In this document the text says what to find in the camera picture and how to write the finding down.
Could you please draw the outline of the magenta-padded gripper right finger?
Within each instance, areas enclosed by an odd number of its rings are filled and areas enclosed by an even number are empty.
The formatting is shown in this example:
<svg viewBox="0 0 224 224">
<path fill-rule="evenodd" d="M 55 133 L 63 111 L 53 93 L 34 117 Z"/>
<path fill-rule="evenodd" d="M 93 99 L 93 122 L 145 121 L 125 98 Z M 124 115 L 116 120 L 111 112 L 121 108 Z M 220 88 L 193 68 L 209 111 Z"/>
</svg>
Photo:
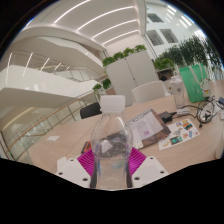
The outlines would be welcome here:
<svg viewBox="0 0 224 224">
<path fill-rule="evenodd" d="M 132 149 L 127 173 L 128 188 L 140 188 L 167 175 L 166 169 L 154 156 Z"/>
</svg>

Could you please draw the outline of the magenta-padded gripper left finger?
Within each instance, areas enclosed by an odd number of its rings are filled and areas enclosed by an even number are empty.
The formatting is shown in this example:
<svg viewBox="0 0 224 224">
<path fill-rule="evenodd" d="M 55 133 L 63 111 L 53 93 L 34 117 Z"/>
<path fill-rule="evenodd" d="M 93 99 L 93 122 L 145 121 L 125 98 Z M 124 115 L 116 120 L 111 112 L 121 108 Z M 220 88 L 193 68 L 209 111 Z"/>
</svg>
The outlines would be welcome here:
<svg viewBox="0 0 224 224">
<path fill-rule="evenodd" d="M 97 178 L 93 152 L 89 150 L 77 158 L 62 157 L 57 161 L 56 175 L 81 187 L 95 188 Z"/>
</svg>

